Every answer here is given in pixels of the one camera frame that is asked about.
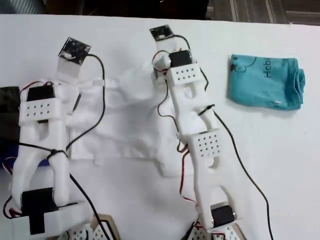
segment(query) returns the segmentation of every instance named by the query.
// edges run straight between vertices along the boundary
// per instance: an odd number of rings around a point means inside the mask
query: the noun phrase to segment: electric wire
[[[189,150],[186,151],[186,153],[183,154],[183,157],[182,157],[182,170],[181,170],[181,181],[180,181],[179,193],[180,193],[180,196],[183,197],[183,199],[197,204],[197,202],[196,202],[195,200],[192,200],[192,199],[190,199],[190,198],[188,198],[188,197],[185,197],[185,196],[182,194],[182,190],[183,190],[183,188],[184,188],[184,180],[185,180],[185,158],[186,158],[186,156],[187,156],[189,153],[190,153]]]
[[[102,60],[94,55],[94,54],[88,54],[87,57],[94,57],[96,58],[100,64],[101,64],[101,68],[102,68],[102,79],[104,81],[103,84],[103,88],[102,88],[102,103],[103,103],[103,107],[102,107],[102,113],[101,116],[99,118],[99,120],[96,122],[95,125],[93,125],[92,127],[90,127],[88,130],[84,131],[83,133],[81,133],[79,136],[77,136],[76,138],[74,138],[71,142],[69,142],[69,144],[66,146],[66,150],[68,150],[72,144],[74,144],[78,139],[80,139],[82,136],[86,135],[87,133],[89,133],[91,130],[93,130],[96,126],[99,125],[99,123],[101,122],[102,118],[105,115],[105,111],[106,111],[106,99],[105,99],[105,95],[106,95],[106,76],[105,76],[105,66],[102,62]]]
[[[237,146],[236,146],[236,141],[234,139],[234,136],[232,135],[231,131],[229,130],[229,128],[227,127],[227,125],[224,123],[224,121],[219,117],[219,115],[215,112],[214,112],[214,115],[216,116],[216,118],[219,120],[219,122],[223,125],[223,127],[225,128],[225,130],[228,132],[230,138],[231,138],[231,141],[232,141],[232,145],[233,145],[233,148],[234,148],[234,151],[235,151],[235,154],[236,154],[236,157],[238,158],[238,161],[244,171],[244,173],[246,174],[246,176],[249,178],[249,180],[251,181],[251,183],[255,186],[255,188],[260,192],[260,194],[262,195],[262,197],[264,198],[265,200],[265,203],[266,203],[266,217],[267,217],[267,223],[268,223],[268,230],[269,230],[269,235],[270,235],[270,238],[271,240],[274,240],[274,237],[273,237],[273,233],[272,233],[272,230],[271,230],[271,223],[270,223],[270,207],[269,207],[269,201],[267,199],[267,197],[265,196],[264,192],[258,187],[258,185],[255,183],[255,181],[252,179],[252,177],[249,175],[247,169],[245,168],[243,162],[241,161],[241,158],[240,158],[240,155],[238,153],[238,149],[237,149]]]

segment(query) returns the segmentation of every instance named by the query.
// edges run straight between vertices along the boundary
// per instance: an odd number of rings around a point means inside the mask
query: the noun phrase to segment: perforated plastic plate
[[[48,98],[22,102],[20,106],[21,123],[41,121],[63,116],[62,102],[58,98]]]
[[[217,129],[192,135],[190,137],[189,146],[199,159],[219,156],[219,130]]]
[[[168,83],[183,85],[194,81],[204,80],[198,64],[188,64],[183,66],[171,67],[166,73]]]

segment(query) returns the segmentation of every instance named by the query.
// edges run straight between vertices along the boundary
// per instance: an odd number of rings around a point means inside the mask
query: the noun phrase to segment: black object
[[[192,229],[194,229],[195,223],[196,222],[193,222],[191,224],[191,226],[188,228],[188,230],[186,231],[185,235],[181,238],[181,240],[188,240],[188,238],[189,238],[189,236],[190,236],[190,234],[192,232]]]
[[[58,56],[75,64],[82,65],[90,49],[90,45],[68,37]]]
[[[256,182],[252,179],[252,177],[250,176],[250,174],[248,173],[247,169],[245,168],[243,162],[241,161],[241,158],[240,158],[240,155],[239,155],[239,152],[238,152],[238,149],[237,149],[237,145],[236,145],[236,141],[235,141],[235,138],[234,136],[232,135],[230,129],[228,128],[228,126],[225,124],[225,122],[219,117],[219,115],[213,111],[214,115],[216,116],[216,118],[219,120],[219,122],[223,125],[223,127],[225,128],[225,130],[228,132],[230,138],[231,138],[231,141],[232,141],[232,145],[233,145],[233,148],[234,148],[234,151],[235,151],[235,154],[236,154],[236,157],[238,158],[238,161],[241,165],[241,168],[243,169],[245,175],[249,178],[249,180],[251,181],[251,183],[255,186],[255,188],[259,191],[259,193],[262,195],[264,201],[265,201],[265,204],[266,204],[266,219],[267,219],[267,222],[268,222],[268,229],[269,229],[269,234],[270,234],[270,238],[271,240],[274,240],[274,236],[273,236],[273,233],[272,233],[272,229],[271,229],[271,221],[270,221],[270,206],[269,206],[269,201],[266,197],[266,195],[264,194],[264,192],[258,187],[258,185],[256,184]]]
[[[214,228],[232,223],[235,220],[234,211],[229,205],[212,209],[211,214]]]
[[[22,216],[29,216],[30,234],[43,234],[45,232],[44,214],[58,210],[53,200],[53,188],[24,191],[21,201]]]
[[[159,41],[165,40],[165,39],[169,39],[174,36],[169,25],[163,25],[163,26],[151,28],[151,29],[149,29],[149,31],[152,34],[152,36],[156,42],[159,42]]]
[[[51,99],[55,97],[55,90],[52,85],[36,86],[30,87],[28,91],[28,96],[26,98],[27,102]]]
[[[7,86],[0,88],[0,138],[19,141],[19,87]],[[15,145],[0,142],[0,156],[14,156]]]
[[[169,54],[171,68],[192,64],[192,57],[189,50],[176,51]]]

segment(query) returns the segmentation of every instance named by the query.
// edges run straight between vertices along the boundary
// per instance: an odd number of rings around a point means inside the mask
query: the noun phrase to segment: white plastic bracket
[[[205,78],[197,63],[171,67],[165,78],[176,111],[179,138],[184,144],[188,144],[192,159],[196,210],[203,227],[210,230],[214,225],[207,161],[212,159],[213,162],[214,158],[219,156],[220,146],[219,129],[214,112],[212,110],[203,112],[203,110],[213,103],[205,92]],[[194,126],[191,117],[194,113],[204,123],[205,127],[201,131]]]
[[[28,216],[12,219],[13,240],[40,239],[58,236],[74,226],[88,224],[92,220],[92,210],[87,202],[60,207],[57,211],[47,212],[44,215],[44,233],[30,234]]]
[[[27,101],[29,91],[23,91],[20,98],[20,142],[48,149],[64,150],[67,145],[65,112],[60,98]],[[13,166],[11,194],[21,207],[21,195],[30,189],[30,181],[39,163],[50,154],[49,151],[19,146]],[[57,206],[69,203],[69,162],[61,152],[49,159],[54,172],[54,201]]]

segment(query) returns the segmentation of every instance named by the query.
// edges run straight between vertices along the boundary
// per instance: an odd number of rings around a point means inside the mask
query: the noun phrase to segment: white cloth
[[[71,147],[72,160],[103,164],[108,158],[154,159],[165,177],[180,176],[182,154],[177,152],[177,130],[169,117],[160,117],[158,104],[166,86],[156,89],[151,64],[126,71],[106,80],[106,110],[101,123]],[[70,140],[93,126],[102,113],[102,87],[81,89],[77,109],[69,119]],[[162,114],[174,115],[170,97],[161,105]],[[193,174],[191,159],[185,174]]]

